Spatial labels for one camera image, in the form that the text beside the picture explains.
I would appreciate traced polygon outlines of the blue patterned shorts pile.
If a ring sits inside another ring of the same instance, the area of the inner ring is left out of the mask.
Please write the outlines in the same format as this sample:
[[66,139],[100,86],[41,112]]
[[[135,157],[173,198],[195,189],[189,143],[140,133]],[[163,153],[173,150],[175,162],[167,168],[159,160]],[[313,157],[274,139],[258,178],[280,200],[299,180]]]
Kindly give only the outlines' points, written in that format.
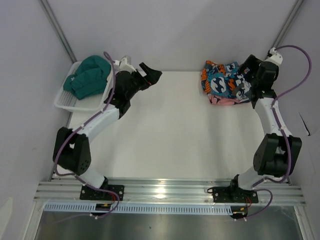
[[234,61],[227,64],[219,64],[207,60],[200,75],[202,90],[212,102],[222,100],[232,101],[236,104],[250,100],[251,84],[247,81],[250,72],[245,68],[239,72],[240,65]]

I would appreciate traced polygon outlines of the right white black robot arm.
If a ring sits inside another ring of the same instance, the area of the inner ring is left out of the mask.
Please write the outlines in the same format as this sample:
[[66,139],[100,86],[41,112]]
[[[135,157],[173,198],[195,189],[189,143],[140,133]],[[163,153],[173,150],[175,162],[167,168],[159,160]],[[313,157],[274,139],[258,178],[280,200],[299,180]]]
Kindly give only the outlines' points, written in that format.
[[273,84],[283,61],[279,53],[266,60],[250,55],[238,73],[246,73],[250,85],[250,101],[262,124],[264,138],[254,156],[252,167],[236,175],[230,182],[228,196],[239,202],[258,185],[271,182],[281,184],[293,172],[302,148],[302,140],[288,130],[279,110],[278,96]]

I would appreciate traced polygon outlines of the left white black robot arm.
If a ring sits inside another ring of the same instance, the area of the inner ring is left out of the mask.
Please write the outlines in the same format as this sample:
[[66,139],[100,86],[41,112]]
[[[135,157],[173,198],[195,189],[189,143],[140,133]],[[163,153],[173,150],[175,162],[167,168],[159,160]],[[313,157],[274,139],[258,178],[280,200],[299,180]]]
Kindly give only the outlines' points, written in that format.
[[162,72],[140,63],[138,71],[125,59],[116,61],[118,71],[113,71],[113,86],[102,108],[76,128],[62,127],[58,130],[53,152],[55,168],[68,171],[68,176],[78,179],[84,186],[91,188],[97,200],[108,196],[107,178],[92,166],[90,145],[109,125],[122,118],[131,106],[131,99],[139,91],[155,85]]

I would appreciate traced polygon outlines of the pink shark print shorts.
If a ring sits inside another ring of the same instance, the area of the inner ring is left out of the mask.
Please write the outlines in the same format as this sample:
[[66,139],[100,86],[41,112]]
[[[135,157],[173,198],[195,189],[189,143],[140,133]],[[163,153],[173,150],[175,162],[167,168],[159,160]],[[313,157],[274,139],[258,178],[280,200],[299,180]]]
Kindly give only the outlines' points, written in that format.
[[218,95],[212,95],[212,94],[207,94],[207,97],[209,99],[209,102],[212,105],[216,106],[233,106],[233,105],[238,105],[238,104],[245,104],[249,103],[249,99],[232,99],[232,98],[227,98],[227,97],[221,97]]

